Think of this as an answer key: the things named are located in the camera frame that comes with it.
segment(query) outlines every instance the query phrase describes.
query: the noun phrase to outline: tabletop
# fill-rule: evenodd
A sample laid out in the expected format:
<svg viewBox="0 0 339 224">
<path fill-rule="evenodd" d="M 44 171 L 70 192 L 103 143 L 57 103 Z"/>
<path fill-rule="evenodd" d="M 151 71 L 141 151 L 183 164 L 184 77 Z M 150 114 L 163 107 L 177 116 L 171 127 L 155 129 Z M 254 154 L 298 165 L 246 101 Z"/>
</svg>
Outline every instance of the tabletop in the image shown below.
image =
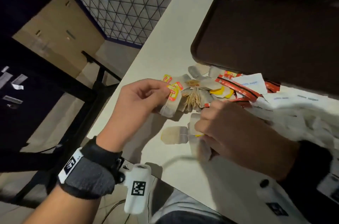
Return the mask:
<svg viewBox="0 0 339 224">
<path fill-rule="evenodd" d="M 212 1 L 171 1 L 88 137 L 97 135 L 104 128 L 123 85 L 143 78 L 161 79 L 164 74 L 188 73 L 187 68 L 195 64 L 190 46 Z M 149 162 L 161 166 L 153 173 L 157 178 L 239 224 L 278 223 L 256 195 L 264 175 L 220 157 L 201 164 L 192 159 L 188 143 L 163 144 L 161 130 L 169 126 L 187 126 L 189 118 L 190 114 L 177 114 L 173 119 L 151 115 L 126 145 L 123 157 L 132 163 Z"/>
</svg>

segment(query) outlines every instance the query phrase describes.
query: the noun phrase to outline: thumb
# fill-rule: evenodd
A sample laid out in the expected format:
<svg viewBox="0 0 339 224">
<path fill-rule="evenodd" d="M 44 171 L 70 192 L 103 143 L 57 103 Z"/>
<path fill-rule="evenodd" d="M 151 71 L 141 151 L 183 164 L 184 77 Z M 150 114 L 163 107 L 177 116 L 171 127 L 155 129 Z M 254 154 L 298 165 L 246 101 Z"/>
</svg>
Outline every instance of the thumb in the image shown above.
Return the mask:
<svg viewBox="0 0 339 224">
<path fill-rule="evenodd" d="M 146 99 L 143 99 L 143 101 L 146 104 L 147 108 L 152 111 L 156 106 L 163 104 L 167 100 L 169 95 L 170 89 L 168 87 L 163 87 L 156 90 Z"/>
<path fill-rule="evenodd" d="M 220 148 L 220 143 L 217 140 L 215 140 L 213 137 L 204 135 L 204 136 L 201 136 L 200 139 L 204 140 L 206 144 L 210 148 L 214 149 L 215 151 L 218 151 L 218 149 Z"/>
</svg>

